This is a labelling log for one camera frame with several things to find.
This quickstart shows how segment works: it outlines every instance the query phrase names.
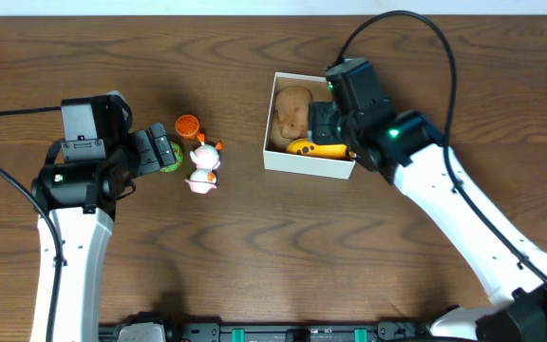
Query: table surface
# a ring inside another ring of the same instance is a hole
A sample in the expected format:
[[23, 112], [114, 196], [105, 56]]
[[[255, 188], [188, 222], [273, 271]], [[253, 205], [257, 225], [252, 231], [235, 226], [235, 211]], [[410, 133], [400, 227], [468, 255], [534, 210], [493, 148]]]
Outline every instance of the table surface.
[[[138, 179], [118, 203], [102, 322], [149, 310], [230, 322], [370, 321], [487, 305], [448, 239], [380, 176], [263, 169], [274, 73], [322, 75], [365, 19], [0, 18], [0, 110], [118, 89], [134, 129], [172, 130], [194, 113], [209, 139], [223, 141], [216, 191], [191, 193], [185, 161]], [[547, 17], [434, 20], [459, 69], [452, 144], [481, 189], [547, 251]], [[442, 126], [448, 65], [422, 24], [387, 20], [349, 54], [370, 59], [399, 110], [420, 109]], [[29, 187], [63, 135], [56, 112], [0, 118], [0, 165]], [[35, 224], [30, 204], [0, 179], [0, 341], [30, 335]]]

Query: brown plush toy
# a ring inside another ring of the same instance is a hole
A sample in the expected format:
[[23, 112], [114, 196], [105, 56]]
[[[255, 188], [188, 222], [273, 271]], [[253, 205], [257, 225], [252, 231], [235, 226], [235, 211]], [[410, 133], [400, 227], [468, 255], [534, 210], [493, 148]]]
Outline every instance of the brown plush toy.
[[303, 86], [290, 86], [277, 93], [274, 115], [283, 138], [307, 138], [308, 105], [311, 100], [310, 90]]

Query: white wall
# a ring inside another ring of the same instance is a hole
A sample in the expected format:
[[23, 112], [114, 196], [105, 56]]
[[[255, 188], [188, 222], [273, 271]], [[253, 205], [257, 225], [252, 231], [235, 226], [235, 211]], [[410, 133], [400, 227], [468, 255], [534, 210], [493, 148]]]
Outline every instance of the white wall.
[[0, 0], [0, 15], [547, 14], [547, 0]]

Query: orange round object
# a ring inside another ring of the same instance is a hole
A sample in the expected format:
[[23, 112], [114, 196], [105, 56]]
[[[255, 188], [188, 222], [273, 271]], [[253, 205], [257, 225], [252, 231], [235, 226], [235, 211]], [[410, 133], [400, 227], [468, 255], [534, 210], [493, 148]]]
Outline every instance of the orange round object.
[[199, 132], [198, 118], [191, 114], [182, 115], [175, 124], [177, 133], [185, 139], [194, 139]]

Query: plush toy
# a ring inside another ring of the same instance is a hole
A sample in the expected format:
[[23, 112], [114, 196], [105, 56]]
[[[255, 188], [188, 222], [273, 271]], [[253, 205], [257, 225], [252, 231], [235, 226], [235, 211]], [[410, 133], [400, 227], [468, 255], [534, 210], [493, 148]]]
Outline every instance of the plush toy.
[[217, 146], [206, 144], [205, 136], [201, 133], [198, 134], [198, 140], [201, 146], [189, 153], [197, 170], [191, 174], [189, 180], [185, 181], [189, 184], [191, 191], [206, 194], [211, 189], [217, 189], [217, 176], [213, 171], [220, 166], [218, 151], [223, 149], [223, 145], [221, 142], [218, 142]]
[[274, 118], [283, 138], [307, 138], [309, 103], [312, 99], [310, 90], [303, 86], [290, 86], [277, 93]]

